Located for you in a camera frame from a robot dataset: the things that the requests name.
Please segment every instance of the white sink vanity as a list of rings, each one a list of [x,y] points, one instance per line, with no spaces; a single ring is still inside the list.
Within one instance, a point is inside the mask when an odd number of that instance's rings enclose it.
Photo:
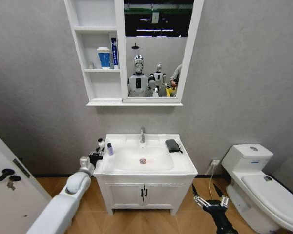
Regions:
[[[165,141],[174,139],[181,151],[170,153]],[[106,150],[97,162],[97,178],[110,215],[113,209],[170,209],[172,215],[197,171],[178,134],[107,134],[114,154]]]

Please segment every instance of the cabinet door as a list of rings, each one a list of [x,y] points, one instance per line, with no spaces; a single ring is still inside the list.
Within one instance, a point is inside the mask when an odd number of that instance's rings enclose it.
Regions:
[[[145,184],[144,207],[172,209],[177,206],[184,184]]]
[[[105,183],[112,208],[132,208],[143,205],[143,183]]]

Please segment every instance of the blue cup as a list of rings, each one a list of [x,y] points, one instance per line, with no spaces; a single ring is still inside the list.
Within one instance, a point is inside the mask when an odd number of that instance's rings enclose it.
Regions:
[[[99,47],[97,49],[102,69],[111,69],[110,65],[110,50],[107,47]]]

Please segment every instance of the sink basin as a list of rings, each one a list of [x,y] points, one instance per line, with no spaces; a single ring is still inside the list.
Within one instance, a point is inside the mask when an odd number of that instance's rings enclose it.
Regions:
[[[197,171],[178,134],[107,134],[105,146],[112,144],[114,154],[106,151],[103,160],[97,162],[94,176],[102,175],[197,175]],[[174,139],[181,152],[170,153],[165,141]]]
[[[165,171],[173,168],[174,163],[167,147],[121,147],[115,152],[115,166],[126,171]]]

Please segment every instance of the mirror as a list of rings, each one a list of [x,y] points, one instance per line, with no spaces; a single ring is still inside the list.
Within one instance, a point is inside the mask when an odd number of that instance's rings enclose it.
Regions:
[[[193,0],[124,0],[129,97],[176,96],[192,9]]]

